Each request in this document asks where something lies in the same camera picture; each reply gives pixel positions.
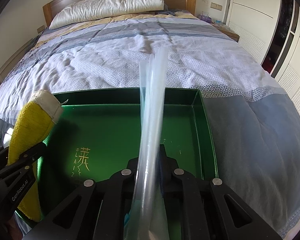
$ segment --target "striped bedspread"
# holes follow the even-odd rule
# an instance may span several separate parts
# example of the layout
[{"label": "striped bedspread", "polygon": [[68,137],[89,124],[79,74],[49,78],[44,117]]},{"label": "striped bedspread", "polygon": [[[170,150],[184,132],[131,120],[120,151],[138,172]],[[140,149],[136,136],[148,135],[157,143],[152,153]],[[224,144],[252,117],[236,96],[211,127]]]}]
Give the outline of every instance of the striped bedspread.
[{"label": "striped bedspread", "polygon": [[300,116],[249,53],[187,12],[45,31],[0,86],[0,118],[14,124],[39,89],[138,87],[139,61],[163,46],[166,86],[202,92],[220,178],[284,238],[300,219]]}]

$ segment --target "pillow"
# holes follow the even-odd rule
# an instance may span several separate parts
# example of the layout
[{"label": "pillow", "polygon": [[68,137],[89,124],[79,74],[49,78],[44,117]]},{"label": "pillow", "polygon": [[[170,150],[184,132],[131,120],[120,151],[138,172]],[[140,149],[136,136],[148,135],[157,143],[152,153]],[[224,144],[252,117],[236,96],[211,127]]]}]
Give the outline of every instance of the pillow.
[{"label": "pillow", "polygon": [[54,17],[49,29],[130,13],[163,10],[163,7],[163,0],[83,0],[72,3],[60,11]]}]

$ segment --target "metal bolt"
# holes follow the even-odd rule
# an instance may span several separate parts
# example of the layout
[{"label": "metal bolt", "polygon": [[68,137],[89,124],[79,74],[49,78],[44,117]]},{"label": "metal bolt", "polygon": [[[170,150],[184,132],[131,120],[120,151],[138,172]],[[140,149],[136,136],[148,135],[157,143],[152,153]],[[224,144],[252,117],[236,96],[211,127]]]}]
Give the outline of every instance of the metal bolt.
[{"label": "metal bolt", "polygon": [[91,180],[91,179],[87,179],[83,185],[86,186],[86,187],[91,187],[92,185],[94,184],[94,181]]},{"label": "metal bolt", "polygon": [[183,169],[175,169],[174,170],[174,173],[176,174],[176,175],[182,175],[182,174],[184,174],[184,170]]},{"label": "metal bolt", "polygon": [[121,171],[121,174],[124,175],[124,176],[127,176],[127,175],[130,175],[131,172],[132,172],[132,171],[129,170],[129,169],[124,169],[124,170]]},{"label": "metal bolt", "polygon": [[219,185],[222,184],[222,180],[219,179],[219,178],[214,178],[214,179],[212,180],[212,183],[213,183],[214,185],[219,186]]}]

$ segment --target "transparent plastic film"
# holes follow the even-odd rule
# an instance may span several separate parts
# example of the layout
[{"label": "transparent plastic film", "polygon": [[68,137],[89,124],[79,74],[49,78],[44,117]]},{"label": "transparent plastic film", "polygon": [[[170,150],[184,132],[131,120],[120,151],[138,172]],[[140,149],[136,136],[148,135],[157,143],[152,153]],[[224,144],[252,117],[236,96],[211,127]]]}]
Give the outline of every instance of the transparent plastic film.
[{"label": "transparent plastic film", "polygon": [[168,52],[161,48],[149,62],[140,62],[141,141],[126,240],[169,239],[158,177]]}]

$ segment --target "yellow towel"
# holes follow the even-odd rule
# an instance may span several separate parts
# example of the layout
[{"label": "yellow towel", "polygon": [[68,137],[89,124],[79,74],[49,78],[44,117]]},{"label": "yellow towel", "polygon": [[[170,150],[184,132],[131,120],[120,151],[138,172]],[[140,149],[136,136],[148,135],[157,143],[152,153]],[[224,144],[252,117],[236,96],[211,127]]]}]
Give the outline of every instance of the yellow towel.
[{"label": "yellow towel", "polygon": [[[8,150],[8,165],[16,162],[23,152],[45,140],[62,112],[60,102],[51,93],[44,90],[34,92],[17,118]],[[33,172],[37,178],[37,162],[33,163]],[[40,221],[40,203],[36,181],[18,208],[29,219]]]}]

